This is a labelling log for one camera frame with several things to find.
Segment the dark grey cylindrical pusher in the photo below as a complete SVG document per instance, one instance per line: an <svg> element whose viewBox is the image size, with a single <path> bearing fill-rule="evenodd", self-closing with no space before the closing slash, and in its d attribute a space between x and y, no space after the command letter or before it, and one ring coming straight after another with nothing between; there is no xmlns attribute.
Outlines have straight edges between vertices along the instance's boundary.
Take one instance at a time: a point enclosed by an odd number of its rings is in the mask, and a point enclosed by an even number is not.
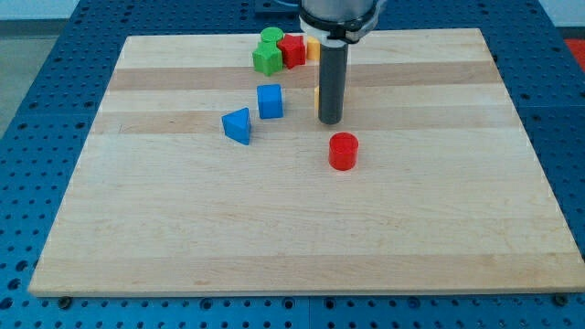
<svg viewBox="0 0 585 329"><path fill-rule="evenodd" d="M320 47L318 118L333 125L343 117L348 45Z"/></svg>

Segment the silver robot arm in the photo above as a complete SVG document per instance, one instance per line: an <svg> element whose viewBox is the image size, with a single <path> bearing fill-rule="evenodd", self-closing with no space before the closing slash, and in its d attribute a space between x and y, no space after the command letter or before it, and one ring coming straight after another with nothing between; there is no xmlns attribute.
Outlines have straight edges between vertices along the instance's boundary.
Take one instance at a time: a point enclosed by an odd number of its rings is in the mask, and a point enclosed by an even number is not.
<svg viewBox="0 0 585 329"><path fill-rule="evenodd" d="M349 47L378 24L385 0L302 0L301 30L319 42L318 118L338 124L343 117Z"/></svg>

